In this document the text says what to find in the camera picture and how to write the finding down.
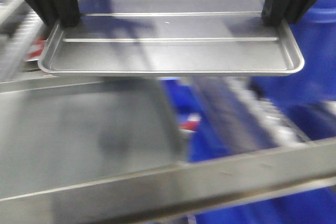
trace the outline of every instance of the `silver tray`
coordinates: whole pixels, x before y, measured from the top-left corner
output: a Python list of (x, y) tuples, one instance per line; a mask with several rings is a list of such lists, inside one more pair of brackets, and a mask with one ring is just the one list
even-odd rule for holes
[(184, 161), (155, 80), (0, 83), (0, 107), (0, 202)]
[(266, 27), (264, 0), (79, 0), (75, 28), (56, 25), (43, 71), (100, 76), (268, 75), (303, 57), (286, 22)]

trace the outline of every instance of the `metal baking tray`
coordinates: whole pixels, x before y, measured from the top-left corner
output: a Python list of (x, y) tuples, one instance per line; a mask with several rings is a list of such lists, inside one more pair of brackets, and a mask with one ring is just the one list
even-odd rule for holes
[(286, 75), (303, 57), (264, 0), (79, 0), (75, 28), (56, 25), (43, 71), (101, 76)]
[(156, 80), (0, 83), (0, 107), (0, 201), (184, 158)]

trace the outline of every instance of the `blurred background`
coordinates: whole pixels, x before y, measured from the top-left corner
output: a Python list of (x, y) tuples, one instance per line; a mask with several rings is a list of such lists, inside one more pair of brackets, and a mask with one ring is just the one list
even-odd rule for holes
[[(336, 0), (318, 0), (290, 28), (306, 62), (298, 73), (286, 77), (158, 78), (162, 99), (168, 100), (174, 115), (174, 123), (162, 125), (178, 125), (187, 146), (183, 153), (187, 161), (300, 146), (336, 136)], [(0, 0), (0, 81), (54, 78), (37, 65), (49, 34), (50, 29), (23, 0)], [(132, 127), (128, 122), (132, 116), (127, 113), (123, 112), (128, 119), (119, 122), (118, 129)], [(108, 126), (103, 128), (107, 134)], [(335, 224), (334, 190), (307, 191), (162, 223)]]

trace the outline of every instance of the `tray rim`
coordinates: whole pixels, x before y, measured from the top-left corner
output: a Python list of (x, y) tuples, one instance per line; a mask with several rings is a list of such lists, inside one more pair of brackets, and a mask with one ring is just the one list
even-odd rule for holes
[[(291, 47), (292, 51), (295, 52), (296, 55), (294, 58), (289, 57), (289, 53), (287, 50), (285, 50), (284, 60), (287, 61), (287, 69), (286, 70), (229, 70), (229, 71), (162, 71), (162, 70), (146, 70), (146, 71), (111, 71), (111, 70), (55, 70), (52, 69), (50, 66), (51, 64), (45, 64), (45, 61), (53, 61), (55, 58), (55, 50), (50, 49), (51, 47), (51, 41), (53, 41), (53, 38), (58, 38), (58, 41), (60, 41), (64, 36), (64, 31), (60, 27), (60, 22), (57, 21), (55, 26), (53, 27), (51, 34), (47, 40), (47, 43), (45, 45), (45, 48), (40, 56), (40, 59), (38, 60), (38, 66), (39, 68), (50, 74), (54, 74), (57, 76), (97, 76), (97, 77), (144, 77), (144, 76), (151, 76), (151, 77), (169, 77), (169, 76), (191, 76), (191, 75), (198, 75), (198, 76), (287, 76), (292, 73), (299, 72), (302, 70), (302, 68), (305, 65), (305, 61), (303, 58), (303, 55), (300, 51), (300, 48), (294, 38), (294, 35), (291, 32), (291, 29), (288, 25), (288, 23), (285, 20), (282, 20), (278, 31), (280, 34), (285, 35), (286, 40), (290, 40), (290, 43), (285, 43), (284, 38), (282, 38), (279, 44), (282, 48), (283, 47)], [(47, 57), (47, 53), (49, 51), (52, 51), (51, 57)]]

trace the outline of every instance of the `blue surface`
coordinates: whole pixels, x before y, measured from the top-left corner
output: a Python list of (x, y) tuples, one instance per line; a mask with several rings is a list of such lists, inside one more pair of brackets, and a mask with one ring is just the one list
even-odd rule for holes
[(336, 118), (315, 105), (294, 106), (286, 114), (312, 140), (336, 136)]

